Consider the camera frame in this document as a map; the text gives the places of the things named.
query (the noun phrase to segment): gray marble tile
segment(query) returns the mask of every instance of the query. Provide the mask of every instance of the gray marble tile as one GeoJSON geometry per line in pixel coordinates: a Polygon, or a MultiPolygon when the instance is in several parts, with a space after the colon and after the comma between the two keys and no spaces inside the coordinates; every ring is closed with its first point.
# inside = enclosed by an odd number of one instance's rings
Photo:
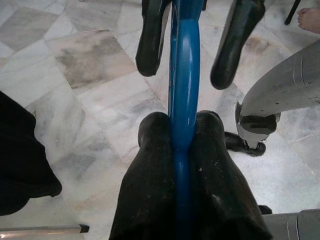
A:
{"type": "Polygon", "coordinates": [[[94,118],[122,161],[131,163],[139,150],[139,125],[153,112],[167,111],[158,97],[151,90],[146,90],[104,109],[94,115],[94,118]]]}
{"type": "Polygon", "coordinates": [[[136,70],[108,30],[81,32],[48,45],[76,95],[136,70]]]}
{"type": "Polygon", "coordinates": [[[313,134],[320,138],[320,107],[308,107],[283,112],[277,131],[288,142],[295,142],[313,134]]]}
{"type": "Polygon", "coordinates": [[[0,41],[15,51],[40,40],[57,15],[21,7],[0,27],[0,41]]]}
{"type": "Polygon", "coordinates": [[[319,180],[302,159],[277,132],[270,135],[266,146],[261,157],[230,152],[258,204],[268,205],[275,214],[319,208],[319,180]]]}
{"type": "Polygon", "coordinates": [[[49,163],[68,153],[84,124],[85,112],[67,82],[62,83],[26,109],[36,118],[35,136],[45,146],[49,163]]]}
{"type": "Polygon", "coordinates": [[[310,134],[291,143],[292,149],[302,158],[310,171],[320,179],[320,138],[310,134]]]}
{"type": "Polygon", "coordinates": [[[120,0],[68,0],[65,11],[80,32],[115,29],[121,4],[120,0]]]}
{"type": "Polygon", "coordinates": [[[78,96],[87,113],[92,116],[149,89],[137,72],[111,80],[78,96]]]}
{"type": "Polygon", "coordinates": [[[51,40],[76,34],[78,30],[72,24],[66,13],[62,13],[45,33],[44,39],[51,40]]]}
{"type": "Polygon", "coordinates": [[[62,195],[76,219],[90,226],[84,239],[109,236],[122,178],[127,166],[97,134],[52,166],[63,185],[62,195]]]}
{"type": "Polygon", "coordinates": [[[0,90],[23,107],[65,81],[43,41],[17,52],[0,69],[0,90]]]}

